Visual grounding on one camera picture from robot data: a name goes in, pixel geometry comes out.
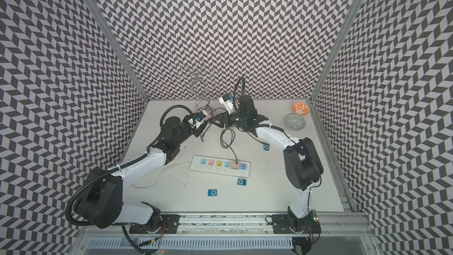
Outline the pink charger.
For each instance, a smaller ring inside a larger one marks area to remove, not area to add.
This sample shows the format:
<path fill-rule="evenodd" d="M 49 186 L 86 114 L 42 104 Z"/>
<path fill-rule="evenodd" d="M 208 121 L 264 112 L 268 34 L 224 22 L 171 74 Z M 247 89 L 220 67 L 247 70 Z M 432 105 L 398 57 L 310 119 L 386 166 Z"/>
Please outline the pink charger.
<path fill-rule="evenodd" d="M 232 170 L 239 170 L 239 161 L 232 161 L 231 162 L 231 169 Z"/>

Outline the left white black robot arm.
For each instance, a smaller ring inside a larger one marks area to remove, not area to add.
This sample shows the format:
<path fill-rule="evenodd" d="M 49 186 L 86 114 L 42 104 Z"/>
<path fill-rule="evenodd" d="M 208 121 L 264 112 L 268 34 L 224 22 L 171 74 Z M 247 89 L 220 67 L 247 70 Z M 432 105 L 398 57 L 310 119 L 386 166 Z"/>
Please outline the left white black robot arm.
<path fill-rule="evenodd" d="M 203 133 L 211 116 L 205 109 L 194 113 L 184 105 L 168 108 L 160 118 L 158 136 L 143 155 L 108 170 L 95 167 L 89 172 L 66 205 L 66 220 L 72 225 L 94 225 L 99 229 L 141 225 L 149 233 L 157 232 L 162 225 L 160 210 L 146 202 L 125 202 L 125 192 L 139 178 L 169 164 L 188 138 Z"/>

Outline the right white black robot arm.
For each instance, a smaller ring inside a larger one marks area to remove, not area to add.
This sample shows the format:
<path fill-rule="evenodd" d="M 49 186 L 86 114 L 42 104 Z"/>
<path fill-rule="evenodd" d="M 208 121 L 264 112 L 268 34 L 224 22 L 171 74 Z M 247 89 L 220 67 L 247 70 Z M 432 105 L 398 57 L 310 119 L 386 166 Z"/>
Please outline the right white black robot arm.
<path fill-rule="evenodd" d="M 322 184 L 324 169 L 313 141 L 290 136 L 258 114 L 252 97 L 245 94 L 245 85 L 244 77 L 237 80 L 232 94 L 221 102 L 227 112 L 215 116 L 212 123 L 224 129 L 236 127 L 282 151 L 286 176 L 297 190 L 288 207 L 287 224 L 294 233 L 320 234 L 319 218 L 310 200 L 313 189 Z"/>

